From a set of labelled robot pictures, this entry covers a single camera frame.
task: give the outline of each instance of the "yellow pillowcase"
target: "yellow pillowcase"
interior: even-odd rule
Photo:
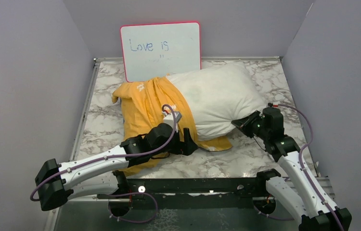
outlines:
[[[124,117],[124,140],[139,134],[148,133],[153,127],[163,122],[162,105],[169,104],[174,111],[182,114],[178,123],[180,139],[183,140],[183,128],[189,128],[193,141],[210,151],[223,151],[232,145],[225,136],[209,141],[198,141],[192,112],[178,89],[166,77],[156,77],[144,82],[123,83],[113,92],[112,100],[116,103],[121,98],[122,116]],[[160,159],[124,169],[127,176],[136,174],[147,167],[155,167]]]

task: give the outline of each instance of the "black wire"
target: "black wire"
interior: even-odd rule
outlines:
[[[261,146],[260,146],[260,144],[257,142],[257,140],[256,140],[256,138],[253,136],[253,139],[256,141],[256,143],[258,144],[258,146],[263,150],[263,151],[266,151],[264,148],[262,148]]]
[[[166,159],[166,158],[168,158],[169,156],[170,156],[170,153],[168,153],[167,156],[163,156],[163,157],[151,157],[151,159],[153,159],[153,160],[160,160],[160,159]]]

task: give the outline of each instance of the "marble surface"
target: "marble surface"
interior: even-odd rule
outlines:
[[[203,60],[202,67],[224,65],[235,61]],[[250,72],[257,89],[268,102],[294,105],[287,81],[279,60],[241,61]],[[124,128],[121,107],[111,102],[111,94],[125,81],[122,61],[101,62],[96,79],[82,142],[76,156],[83,159],[105,152],[120,144]],[[287,135],[293,137],[301,147],[305,143],[304,133],[296,113],[281,108]],[[237,130],[227,135],[233,148],[223,152],[197,150],[190,156],[171,155],[158,166],[144,169],[132,178],[214,178],[255,177],[256,173],[270,168],[286,176],[282,168],[254,141]],[[304,158],[315,174],[308,149]]]

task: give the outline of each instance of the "gray partition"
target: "gray partition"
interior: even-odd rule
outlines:
[[[314,0],[64,0],[90,52],[122,57],[126,24],[197,20],[203,56],[283,56]]]
[[[317,0],[283,58],[296,105],[314,125],[312,157],[361,230],[361,1]]]
[[[62,0],[0,1],[0,230],[43,230],[34,177],[68,159],[92,66]]]

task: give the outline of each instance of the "white pillow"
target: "white pillow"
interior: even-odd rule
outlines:
[[[262,111],[266,101],[243,63],[226,64],[167,76],[186,99],[200,141],[223,136],[232,120]]]

